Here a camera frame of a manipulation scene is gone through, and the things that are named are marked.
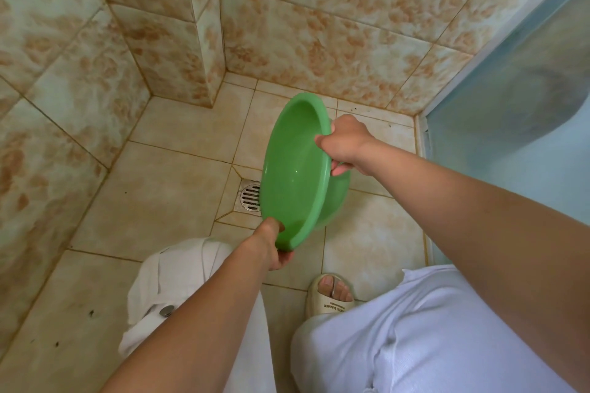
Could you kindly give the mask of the person's right hand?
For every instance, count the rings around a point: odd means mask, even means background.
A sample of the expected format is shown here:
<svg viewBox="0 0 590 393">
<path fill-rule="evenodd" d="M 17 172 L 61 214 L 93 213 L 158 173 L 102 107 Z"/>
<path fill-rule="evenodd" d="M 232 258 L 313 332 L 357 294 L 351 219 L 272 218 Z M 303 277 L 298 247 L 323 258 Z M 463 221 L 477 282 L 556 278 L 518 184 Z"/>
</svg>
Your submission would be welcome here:
<svg viewBox="0 0 590 393">
<path fill-rule="evenodd" d="M 367 176 L 373 174 L 373 152 L 380 141 L 353 115 L 346 114 L 336 118 L 331 124 L 334 134 L 335 151 L 324 152 L 330 160 L 330 174 L 339 176 L 357 170 Z"/>
</svg>

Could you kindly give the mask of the person's left hand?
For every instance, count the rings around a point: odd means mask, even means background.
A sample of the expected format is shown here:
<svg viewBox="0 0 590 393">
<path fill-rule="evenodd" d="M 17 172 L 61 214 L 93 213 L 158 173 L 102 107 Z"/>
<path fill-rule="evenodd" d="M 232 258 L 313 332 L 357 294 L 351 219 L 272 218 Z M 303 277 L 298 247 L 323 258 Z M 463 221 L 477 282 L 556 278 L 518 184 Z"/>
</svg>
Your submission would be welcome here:
<svg viewBox="0 0 590 393">
<path fill-rule="evenodd" d="M 253 248 L 262 256 L 269 271 L 284 268 L 294 257 L 294 251 L 284 251 L 276 246 L 278 237 L 266 237 L 264 235 L 264 220 L 255 229 L 248 239 Z"/>
</svg>

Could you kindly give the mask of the green plastic basin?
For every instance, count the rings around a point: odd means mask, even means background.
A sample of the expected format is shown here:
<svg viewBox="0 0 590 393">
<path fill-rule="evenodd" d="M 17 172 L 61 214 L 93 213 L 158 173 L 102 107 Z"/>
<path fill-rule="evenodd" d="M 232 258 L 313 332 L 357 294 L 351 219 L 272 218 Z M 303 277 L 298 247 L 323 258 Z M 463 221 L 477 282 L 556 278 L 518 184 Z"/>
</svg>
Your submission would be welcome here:
<svg viewBox="0 0 590 393">
<path fill-rule="evenodd" d="M 348 194 L 350 173 L 331 174 L 331 158 L 314 142 L 331 133 L 322 100 L 299 93 L 280 113 L 269 138 L 260 186 L 262 218 L 284 225 L 276 247 L 291 252 L 339 212 Z"/>
</svg>

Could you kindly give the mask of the person's left forearm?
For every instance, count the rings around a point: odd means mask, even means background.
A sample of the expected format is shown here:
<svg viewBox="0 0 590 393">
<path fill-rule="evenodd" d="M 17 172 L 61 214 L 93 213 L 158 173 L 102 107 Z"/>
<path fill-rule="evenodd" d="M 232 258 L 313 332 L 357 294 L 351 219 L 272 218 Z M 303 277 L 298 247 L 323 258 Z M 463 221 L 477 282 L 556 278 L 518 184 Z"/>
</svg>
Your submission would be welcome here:
<svg viewBox="0 0 590 393">
<path fill-rule="evenodd" d="M 100 393 L 276 393 L 260 294 L 276 256 L 273 242 L 247 238 Z"/>
</svg>

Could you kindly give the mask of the person's right forearm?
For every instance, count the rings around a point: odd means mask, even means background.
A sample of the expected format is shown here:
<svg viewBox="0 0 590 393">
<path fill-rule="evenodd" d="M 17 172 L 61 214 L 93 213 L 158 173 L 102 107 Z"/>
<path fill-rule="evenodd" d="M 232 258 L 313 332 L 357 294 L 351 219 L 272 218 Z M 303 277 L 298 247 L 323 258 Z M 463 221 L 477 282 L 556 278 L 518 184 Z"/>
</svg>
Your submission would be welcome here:
<svg viewBox="0 0 590 393">
<path fill-rule="evenodd" d="M 387 188 L 542 360 L 590 393 L 589 226 L 376 139 L 346 160 Z"/>
</svg>

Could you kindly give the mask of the metal floor drain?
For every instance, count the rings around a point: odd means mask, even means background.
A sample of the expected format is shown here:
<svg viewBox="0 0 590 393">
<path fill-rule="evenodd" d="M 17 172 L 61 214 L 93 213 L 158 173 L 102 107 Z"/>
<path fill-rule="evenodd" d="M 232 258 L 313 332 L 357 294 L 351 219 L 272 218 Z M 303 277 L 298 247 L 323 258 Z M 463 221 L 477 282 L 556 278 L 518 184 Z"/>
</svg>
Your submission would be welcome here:
<svg viewBox="0 0 590 393">
<path fill-rule="evenodd" d="M 233 211 L 252 216 L 261 216 L 260 181 L 245 179 L 240 181 Z"/>
</svg>

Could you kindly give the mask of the person's right foot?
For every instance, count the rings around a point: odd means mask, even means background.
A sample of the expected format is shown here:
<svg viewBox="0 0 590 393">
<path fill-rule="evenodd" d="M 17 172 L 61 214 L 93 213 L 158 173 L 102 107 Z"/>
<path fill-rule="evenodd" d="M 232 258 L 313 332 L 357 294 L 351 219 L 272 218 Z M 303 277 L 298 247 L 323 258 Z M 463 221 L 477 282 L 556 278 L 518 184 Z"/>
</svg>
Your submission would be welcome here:
<svg viewBox="0 0 590 393">
<path fill-rule="evenodd" d="M 333 274 L 323 274 L 317 284 L 319 294 L 344 303 L 354 301 L 350 287 Z"/>
</svg>

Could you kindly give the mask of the beige slide sandal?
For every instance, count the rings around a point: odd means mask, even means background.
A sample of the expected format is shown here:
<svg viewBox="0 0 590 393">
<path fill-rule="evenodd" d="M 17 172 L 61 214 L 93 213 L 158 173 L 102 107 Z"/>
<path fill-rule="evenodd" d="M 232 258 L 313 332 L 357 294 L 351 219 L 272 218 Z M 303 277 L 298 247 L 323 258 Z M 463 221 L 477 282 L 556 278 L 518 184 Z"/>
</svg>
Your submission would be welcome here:
<svg viewBox="0 0 590 393">
<path fill-rule="evenodd" d="M 333 274 L 338 278 L 342 279 L 338 274 L 334 273 L 323 273 L 323 274 Z M 354 307 L 356 307 L 356 301 L 350 303 L 344 303 L 337 300 L 333 300 L 326 296 L 323 296 L 318 293 L 317 291 L 317 284 L 323 274 L 317 276 L 312 283 L 309 285 L 307 296 L 306 296 L 306 305 L 305 305 L 305 319 L 308 320 L 314 316 L 319 315 L 331 315 L 331 314 L 338 314 L 347 312 Z"/>
</svg>

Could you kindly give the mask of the person's white trousers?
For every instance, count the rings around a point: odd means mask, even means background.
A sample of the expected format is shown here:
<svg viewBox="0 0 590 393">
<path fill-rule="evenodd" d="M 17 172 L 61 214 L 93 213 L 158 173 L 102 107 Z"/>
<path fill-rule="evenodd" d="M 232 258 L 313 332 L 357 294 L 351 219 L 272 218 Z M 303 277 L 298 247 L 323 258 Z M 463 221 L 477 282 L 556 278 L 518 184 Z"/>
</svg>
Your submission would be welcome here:
<svg viewBox="0 0 590 393">
<path fill-rule="evenodd" d="M 233 248 L 189 239 L 148 257 L 128 293 L 128 357 L 219 269 Z M 403 270 L 393 290 L 296 330 L 301 393 L 576 393 L 478 296 L 453 265 Z"/>
</svg>

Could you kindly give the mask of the frosted glass shower door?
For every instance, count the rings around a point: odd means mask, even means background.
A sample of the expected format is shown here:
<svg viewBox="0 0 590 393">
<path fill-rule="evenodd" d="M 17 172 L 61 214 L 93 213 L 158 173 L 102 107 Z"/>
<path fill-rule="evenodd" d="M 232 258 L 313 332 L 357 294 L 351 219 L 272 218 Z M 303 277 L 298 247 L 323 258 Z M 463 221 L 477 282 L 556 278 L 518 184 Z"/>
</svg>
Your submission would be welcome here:
<svg viewBox="0 0 590 393">
<path fill-rule="evenodd" d="M 532 0 L 418 117 L 427 160 L 590 226 L 590 0 Z"/>
</svg>

